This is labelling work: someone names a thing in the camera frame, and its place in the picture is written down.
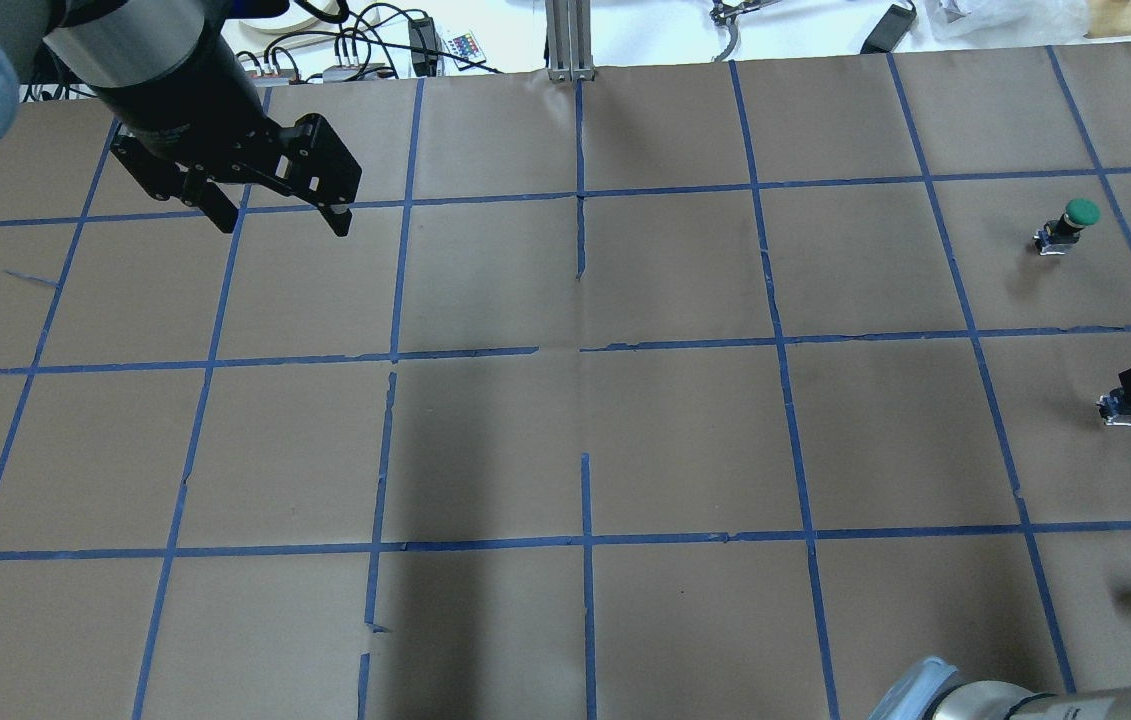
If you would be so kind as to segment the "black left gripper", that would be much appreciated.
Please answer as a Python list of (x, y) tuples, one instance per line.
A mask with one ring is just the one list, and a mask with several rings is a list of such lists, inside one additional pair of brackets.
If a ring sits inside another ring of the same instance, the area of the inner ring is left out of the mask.
[(146, 196), (199, 210), (219, 232), (235, 231), (239, 208), (223, 184), (260, 184), (317, 208), (337, 237), (349, 237), (363, 170), (327, 118), (308, 113), (294, 125), (271, 118), (235, 133), (167, 135), (121, 127), (111, 154)]

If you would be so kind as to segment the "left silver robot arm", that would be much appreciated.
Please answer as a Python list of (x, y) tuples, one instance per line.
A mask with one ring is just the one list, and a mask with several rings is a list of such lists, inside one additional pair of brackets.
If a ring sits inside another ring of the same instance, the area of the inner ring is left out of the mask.
[(262, 101), (222, 38), (226, 20), (286, 14), (287, 1), (0, 1), (0, 141), (40, 49), (120, 120), (111, 154), (158, 201), (178, 200), (232, 232), (223, 186), (260, 184), (349, 233), (361, 168), (316, 113), (290, 127)]

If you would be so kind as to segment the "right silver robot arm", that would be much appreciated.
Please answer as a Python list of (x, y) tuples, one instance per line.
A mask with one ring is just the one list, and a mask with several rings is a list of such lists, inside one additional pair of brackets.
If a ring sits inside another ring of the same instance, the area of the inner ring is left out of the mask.
[[(1110, 427), (1131, 427), (1131, 368), (1096, 402)], [(893, 684), (871, 719), (1131, 719), (1131, 687), (1048, 694), (1008, 682), (968, 682), (957, 667), (926, 657)]]

